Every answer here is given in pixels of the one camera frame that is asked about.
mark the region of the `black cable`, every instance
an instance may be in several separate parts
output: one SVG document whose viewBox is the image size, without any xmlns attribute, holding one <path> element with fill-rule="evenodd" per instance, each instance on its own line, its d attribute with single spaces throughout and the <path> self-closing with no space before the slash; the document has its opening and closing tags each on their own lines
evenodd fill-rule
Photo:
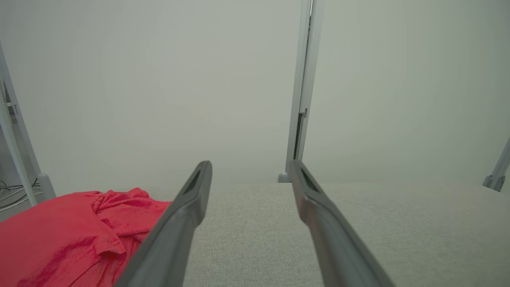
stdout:
<svg viewBox="0 0 510 287">
<path fill-rule="evenodd" d="M 35 185 L 36 183 L 37 183 L 37 178 L 34 180 L 34 183 L 32 183 L 32 187 L 36 186 Z M 0 188 L 0 190 L 2 190 L 2 189 L 13 190 L 13 189 L 16 189 L 16 186 L 23 187 L 23 185 L 11 185 L 11 186 Z M 13 202 L 11 202 L 11 203 L 9 203 L 7 205 L 0 206 L 0 209 L 2 209 L 4 207 L 9 207 L 9 206 L 15 204 L 16 202 L 19 202 L 19 201 L 23 200 L 25 197 L 27 197 L 27 194 L 23 195 L 22 197 L 16 199 L 15 201 L 13 201 Z"/>
<path fill-rule="evenodd" d="M 37 183 L 37 178 L 34 180 L 34 183 L 32 183 L 32 187 L 34 187 L 34 186 L 41 187 L 40 185 L 36 185 L 36 183 Z M 23 185 L 20 185 L 20 184 L 19 185 L 11 185 L 11 186 L 7 186 L 5 184 L 4 186 L 0 185 L 0 190 L 2 190 L 2 189 L 14 190 L 14 189 L 22 188 L 22 187 L 23 187 Z"/>
<path fill-rule="evenodd" d="M 27 197 L 26 194 L 24 196 L 20 197 L 19 199 L 17 199 L 16 201 L 13 201 L 13 202 L 11 202 L 11 203 L 9 203 L 7 205 L 0 206 L 0 209 L 2 209 L 4 207 L 9 207 L 9 206 L 13 205 L 14 203 L 19 202 L 20 200 L 24 199 L 25 197 Z"/>
</svg>

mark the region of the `metal pole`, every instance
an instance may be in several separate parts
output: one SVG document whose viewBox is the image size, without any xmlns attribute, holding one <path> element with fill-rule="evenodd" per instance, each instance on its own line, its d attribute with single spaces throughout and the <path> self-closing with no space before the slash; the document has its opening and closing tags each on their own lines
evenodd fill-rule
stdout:
<svg viewBox="0 0 510 287">
<path fill-rule="evenodd" d="M 494 167 L 492 174 L 486 177 L 483 182 L 483 186 L 500 192 L 503 184 L 505 183 L 505 174 L 508 169 L 508 165 L 510 165 L 510 138 L 506 142 L 503 153 L 499 157 L 498 163 Z"/>
<path fill-rule="evenodd" d="M 325 1 L 303 0 L 302 3 L 287 160 L 285 172 L 280 173 L 278 182 L 290 182 L 289 162 L 294 159 L 301 160 L 303 158 L 304 140 L 307 133 L 308 115 L 310 113 L 315 81 L 315 69 L 319 56 Z"/>
<path fill-rule="evenodd" d="M 0 79 L 0 90 L 2 91 L 2 104 L 0 105 L 0 128 L 4 133 L 4 137 L 7 141 L 7 146 L 9 147 L 9 151 L 11 152 L 12 159 L 14 160 L 14 165 L 16 165 L 19 178 L 21 179 L 23 187 L 25 188 L 25 192 L 27 193 L 27 197 L 29 198 L 30 204 L 32 206 L 35 206 L 37 204 L 37 201 L 35 200 L 34 192 L 32 191 L 32 185 L 27 175 L 27 171 L 25 170 L 25 167 L 23 165 L 21 154 L 19 153 L 18 145 L 16 143 L 16 138 L 14 137 L 14 132 L 12 131 L 11 116 L 9 114 L 7 104 L 5 102 L 6 95 L 4 90 L 3 79 Z"/>
</svg>

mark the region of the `white cable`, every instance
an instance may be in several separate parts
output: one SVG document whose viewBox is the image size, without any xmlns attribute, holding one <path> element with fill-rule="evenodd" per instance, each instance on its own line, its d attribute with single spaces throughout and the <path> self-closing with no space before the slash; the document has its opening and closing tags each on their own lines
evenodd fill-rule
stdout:
<svg viewBox="0 0 510 287">
<path fill-rule="evenodd" d="M 4 211 L 4 210 L 7 210 L 7 209 L 9 209 L 9 208 L 13 208 L 14 206 L 16 206 L 16 205 L 18 205 L 18 204 L 21 204 L 21 203 L 23 203 L 23 202 L 27 201 L 28 199 L 29 199 L 29 198 L 27 197 L 27 198 L 23 199 L 23 200 L 22 200 L 22 201 L 20 201 L 20 202 L 16 202 L 16 203 L 14 203 L 13 205 L 10 205 L 10 206 L 7 206 L 7 207 L 4 207 L 4 208 L 0 209 L 0 211 Z"/>
<path fill-rule="evenodd" d="M 38 188 L 38 189 L 41 189 L 41 188 L 40 188 L 40 187 L 38 187 L 38 186 L 33 186 L 32 188 L 33 188 L 33 189 L 37 189 L 37 188 Z M 4 200 L 8 199 L 9 197 L 11 197 L 11 196 L 15 195 L 16 193 L 18 193 L 18 192 L 20 192 L 20 191 L 22 191 L 22 190 L 25 190 L 25 188 L 24 188 L 24 187 L 22 187 L 22 188 L 20 188 L 20 189 L 16 190 L 15 192 L 13 192 L 13 193 L 9 194 L 8 196 L 3 197 L 3 198 L 0 198 L 0 201 L 4 201 Z"/>
</svg>

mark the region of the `table surface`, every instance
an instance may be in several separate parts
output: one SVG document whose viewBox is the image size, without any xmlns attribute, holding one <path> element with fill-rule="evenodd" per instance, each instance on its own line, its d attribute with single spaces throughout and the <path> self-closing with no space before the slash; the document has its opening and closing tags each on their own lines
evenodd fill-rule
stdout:
<svg viewBox="0 0 510 287">
<path fill-rule="evenodd" d="M 321 187 L 397 286 L 505 286 L 510 197 L 471 185 Z M 212 187 L 184 286 L 323 286 L 290 183 Z"/>
</svg>

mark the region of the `cable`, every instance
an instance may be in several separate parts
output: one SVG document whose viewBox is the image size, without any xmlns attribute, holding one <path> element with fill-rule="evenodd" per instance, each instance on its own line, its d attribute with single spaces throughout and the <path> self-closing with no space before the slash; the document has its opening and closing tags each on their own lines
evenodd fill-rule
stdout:
<svg viewBox="0 0 510 287">
<path fill-rule="evenodd" d="M 41 187 L 40 187 L 40 186 L 36 186 L 36 185 L 32 186 L 32 188 L 33 188 L 33 189 L 35 189 L 36 187 L 37 187 L 38 189 L 41 189 Z M 20 192 L 20 191 L 22 191 L 22 190 L 25 190 L 25 188 L 24 188 L 24 187 L 22 187 L 22 188 L 20 188 L 20 189 L 16 190 L 15 192 L 13 192 L 13 193 L 9 194 L 8 196 L 3 197 L 3 198 L 0 198 L 0 201 L 4 201 L 4 200 L 8 199 L 9 197 L 11 197 L 11 196 L 15 195 L 16 193 L 18 193 L 18 192 Z"/>
<path fill-rule="evenodd" d="M 13 190 L 13 189 L 16 189 L 16 188 L 23 187 L 23 185 L 11 185 L 11 186 L 7 186 L 4 181 L 0 180 L 0 182 L 4 183 L 4 186 L 0 185 L 0 190 L 3 190 L 3 189 Z M 34 183 L 32 183 L 32 187 L 36 186 L 36 183 L 37 183 L 37 178 L 34 180 Z"/>
<path fill-rule="evenodd" d="M 11 204 L 13 204 L 13 203 L 16 203 L 16 202 L 18 202 L 18 201 L 22 200 L 22 199 L 23 199 L 23 198 L 25 198 L 25 197 L 27 197 L 27 195 L 26 195 L 26 194 L 25 194 L 25 195 L 23 195 L 22 197 L 20 197 L 20 198 L 16 199 L 15 201 L 13 201 L 13 202 L 11 202 L 11 203 L 7 204 L 7 205 L 0 206 L 0 208 L 7 207 L 7 206 L 9 206 L 9 205 L 11 205 Z"/>
<path fill-rule="evenodd" d="M 19 204 L 21 204 L 21 203 L 23 203 L 23 202 L 25 202 L 25 201 L 27 201 L 27 200 L 28 200 L 28 198 L 25 198 L 25 199 L 23 199 L 23 200 L 22 200 L 22 201 L 20 201 L 20 202 L 14 203 L 14 204 L 12 204 L 12 205 L 9 205 L 9 206 L 7 206 L 7 207 L 5 207 L 5 208 L 0 209 L 0 211 L 4 211 L 4 210 L 7 210 L 7 209 L 9 209 L 9 208 L 13 208 L 14 206 L 19 205 Z"/>
</svg>

